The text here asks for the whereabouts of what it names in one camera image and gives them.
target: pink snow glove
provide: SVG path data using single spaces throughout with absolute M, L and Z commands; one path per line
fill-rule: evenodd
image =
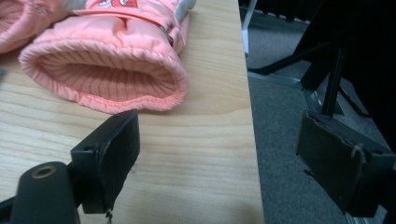
M 27 44 L 67 16 L 64 0 L 0 0 L 0 53 Z
M 68 100 L 109 114 L 169 110 L 188 92 L 178 54 L 190 9 L 184 0 L 89 0 L 20 56 L 23 71 Z

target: wooden table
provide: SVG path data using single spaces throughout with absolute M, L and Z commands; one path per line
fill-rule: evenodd
M 263 223 L 248 77 L 236 0 L 198 0 L 180 57 L 187 100 L 139 113 L 141 153 L 116 201 L 114 223 Z M 108 114 L 61 99 L 0 56 L 0 201 L 40 163 L 69 163 L 70 150 Z M 81 223 L 106 223 L 85 215 Z

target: pink fabric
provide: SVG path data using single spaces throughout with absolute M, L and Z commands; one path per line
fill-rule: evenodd
M 137 7 L 88 1 L 78 16 L 26 47 L 21 67 L 55 94 L 109 114 L 172 109 L 188 92 L 177 54 L 186 44 L 189 15 L 179 23 L 163 1 L 137 0 Z
M 28 43 L 55 21 L 67 16 L 64 0 L 0 0 L 0 53 Z

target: black stand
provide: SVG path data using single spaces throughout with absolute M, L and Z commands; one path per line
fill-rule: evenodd
M 310 97 L 330 73 L 321 111 L 309 102 L 308 105 L 312 111 L 332 117 L 354 27 L 359 22 L 365 2 L 324 0 L 291 56 L 259 69 L 249 68 L 248 71 L 267 76 L 301 60 L 311 62 L 300 80 L 305 98 Z

